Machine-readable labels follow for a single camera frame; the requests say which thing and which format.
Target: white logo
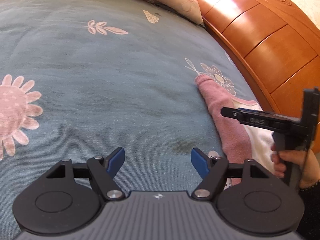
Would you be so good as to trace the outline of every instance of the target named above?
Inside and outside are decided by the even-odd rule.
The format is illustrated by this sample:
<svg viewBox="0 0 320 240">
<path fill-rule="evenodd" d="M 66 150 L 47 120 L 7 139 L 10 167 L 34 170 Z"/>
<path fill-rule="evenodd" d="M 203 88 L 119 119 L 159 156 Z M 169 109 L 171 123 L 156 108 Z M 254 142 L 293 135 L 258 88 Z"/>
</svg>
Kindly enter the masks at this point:
<svg viewBox="0 0 320 240">
<path fill-rule="evenodd" d="M 160 194 L 160 193 L 158 193 L 157 195 L 154 195 L 154 197 L 155 197 L 156 199 L 160 199 L 160 198 L 163 198 L 163 195 Z"/>
</svg>

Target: pink sunflower print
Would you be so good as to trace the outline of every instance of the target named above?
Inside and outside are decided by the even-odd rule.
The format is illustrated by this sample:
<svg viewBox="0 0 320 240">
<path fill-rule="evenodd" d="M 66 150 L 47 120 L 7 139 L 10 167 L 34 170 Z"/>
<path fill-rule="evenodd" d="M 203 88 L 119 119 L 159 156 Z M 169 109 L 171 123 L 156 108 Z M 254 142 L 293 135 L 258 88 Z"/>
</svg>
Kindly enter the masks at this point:
<svg viewBox="0 0 320 240">
<path fill-rule="evenodd" d="M 3 158 L 3 147 L 9 156 L 14 156 L 16 149 L 14 140 L 22 145 L 29 143 L 29 138 L 20 128 L 37 129 L 39 123 L 30 116 L 42 114 L 42 108 L 29 104 L 38 100 L 41 93 L 27 93 L 35 82 L 30 80 L 22 87 L 24 77 L 19 76 L 12 82 L 12 76 L 6 75 L 0 85 L 0 160 Z"/>
</svg>

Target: human hand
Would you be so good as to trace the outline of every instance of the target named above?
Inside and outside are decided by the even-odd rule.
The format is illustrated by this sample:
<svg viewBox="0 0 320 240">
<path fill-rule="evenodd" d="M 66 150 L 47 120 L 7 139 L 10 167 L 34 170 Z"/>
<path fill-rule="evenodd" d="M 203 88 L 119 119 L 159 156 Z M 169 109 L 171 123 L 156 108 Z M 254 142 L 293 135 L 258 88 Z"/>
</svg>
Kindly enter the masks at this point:
<svg viewBox="0 0 320 240">
<path fill-rule="evenodd" d="M 271 160 L 274 163 L 275 168 L 275 176 L 278 178 L 284 177 L 284 172 L 287 167 L 285 164 L 280 162 L 280 159 L 292 162 L 300 166 L 303 166 L 304 158 L 306 156 L 306 152 L 304 151 L 279 151 L 279 154 L 275 153 L 271 155 Z M 309 150 L 308 159 L 306 160 L 306 166 L 299 184 L 300 188 L 307 188 L 314 185 L 316 182 L 320 180 L 320 165 L 318 160 L 316 159 L 315 154 L 312 150 Z"/>
</svg>

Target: ribbed gray surface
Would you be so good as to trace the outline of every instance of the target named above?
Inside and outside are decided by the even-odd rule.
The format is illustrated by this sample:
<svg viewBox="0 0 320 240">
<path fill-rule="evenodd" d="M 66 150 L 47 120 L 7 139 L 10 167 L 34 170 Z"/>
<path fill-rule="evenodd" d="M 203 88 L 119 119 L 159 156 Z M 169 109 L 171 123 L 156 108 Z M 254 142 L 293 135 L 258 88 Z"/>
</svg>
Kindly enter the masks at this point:
<svg viewBox="0 0 320 240">
<path fill-rule="evenodd" d="M 21 233 L 16 240 L 298 240 L 290 233 L 265 238 L 248 236 L 226 225 L 211 204 L 193 201 L 186 192 L 132 192 L 108 203 L 100 216 L 80 231 L 58 237 Z"/>
</svg>

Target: metal screw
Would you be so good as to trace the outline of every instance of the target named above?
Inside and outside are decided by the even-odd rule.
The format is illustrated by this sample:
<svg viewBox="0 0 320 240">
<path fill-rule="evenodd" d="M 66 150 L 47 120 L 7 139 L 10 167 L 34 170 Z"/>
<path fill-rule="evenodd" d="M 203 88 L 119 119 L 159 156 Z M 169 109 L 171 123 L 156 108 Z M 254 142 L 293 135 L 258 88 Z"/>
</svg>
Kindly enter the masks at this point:
<svg viewBox="0 0 320 240">
<path fill-rule="evenodd" d="M 206 189 L 197 189 L 195 191 L 195 195 L 197 197 L 209 197 L 210 196 L 210 191 Z"/>
<path fill-rule="evenodd" d="M 120 191 L 120 190 L 110 190 L 107 192 L 107 197 L 109 198 L 113 198 L 113 199 L 116 199 L 116 198 L 120 198 L 122 197 L 123 193 Z"/>
</svg>

